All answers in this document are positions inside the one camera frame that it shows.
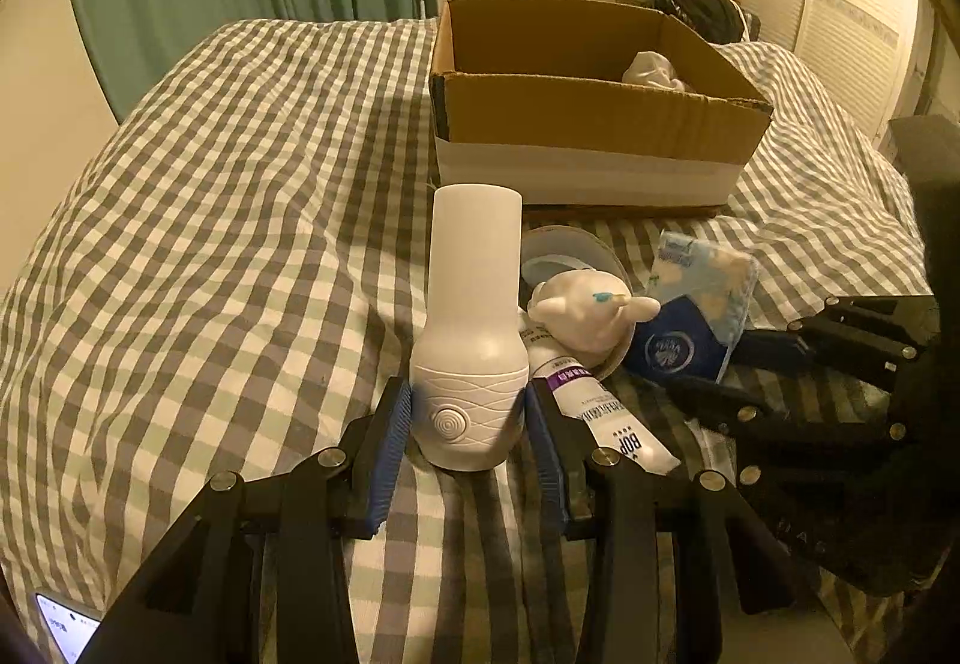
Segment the blue gripper pad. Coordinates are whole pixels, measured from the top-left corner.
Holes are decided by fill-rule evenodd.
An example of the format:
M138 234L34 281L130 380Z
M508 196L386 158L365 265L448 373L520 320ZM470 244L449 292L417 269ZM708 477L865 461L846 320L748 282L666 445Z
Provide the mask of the blue gripper pad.
M373 458L368 487L367 515L365 524L368 536L373 536L387 519L390 501L397 487L397 475L400 473L400 461L406 448L407 436L413 419L413 391L406 379L394 376L387 383L377 409L392 399L394 405L386 423L378 422L376 413L368 431L368 439L376 439L379 448Z
M536 479L541 493L544 494L544 506L552 510L555 519L559 519L560 530L566 530L570 524L570 510L566 505L566 481L563 470L560 469L560 456L536 397L533 381L528 382L524 394L524 415L536 461Z

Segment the white toy figure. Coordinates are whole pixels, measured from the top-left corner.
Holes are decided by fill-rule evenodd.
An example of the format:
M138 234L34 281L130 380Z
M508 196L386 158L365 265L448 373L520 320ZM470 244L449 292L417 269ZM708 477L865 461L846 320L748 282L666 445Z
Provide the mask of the white toy figure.
M587 368L601 364L634 323L659 314L659 302L635 296L606 271L565 271L536 286L527 314Z

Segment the plastic bag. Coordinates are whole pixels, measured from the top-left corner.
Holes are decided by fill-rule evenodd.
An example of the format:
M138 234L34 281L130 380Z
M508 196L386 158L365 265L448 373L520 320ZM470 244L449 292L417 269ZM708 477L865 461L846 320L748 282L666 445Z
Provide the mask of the plastic bag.
M689 92L690 88L677 77L677 71L664 55L657 52L637 52L623 74L625 85L655 86L677 92Z

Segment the gray gingham bedding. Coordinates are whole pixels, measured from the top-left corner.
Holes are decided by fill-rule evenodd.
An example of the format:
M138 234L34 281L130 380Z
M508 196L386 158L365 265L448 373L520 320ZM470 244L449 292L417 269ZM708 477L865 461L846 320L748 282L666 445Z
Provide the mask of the gray gingham bedding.
M437 181L434 31L220 29L141 101L37 241L0 307L0 559L52 659L32 592L102 610L213 472L289 470L404 369ZM755 327L827 294L926 292L904 181L851 117L779 47L720 50L776 106L773 124L721 216L584 224L635 289L669 228L760 261ZM883 405L840 376L728 379L812 419ZM619 372L611 386L701 468L653 387ZM588 558L541 525L525 440L474 475L435 470L411 443L386 524L347 548L361 659L572 661ZM901 600L820 581L858 656L876 658Z

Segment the white cylindrical container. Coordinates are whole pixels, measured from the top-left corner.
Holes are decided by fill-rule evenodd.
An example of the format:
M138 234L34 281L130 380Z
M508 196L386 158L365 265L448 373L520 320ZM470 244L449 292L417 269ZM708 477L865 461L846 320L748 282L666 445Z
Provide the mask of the white cylindrical container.
M613 393L522 311L520 337L527 348L530 376L546 379L560 412L586 422L598 447L611 447L655 475L680 465Z
M523 429L522 204L519 193L489 184L451 184L434 194L426 325L410 357L411 431L424 457L443 469L493 469Z

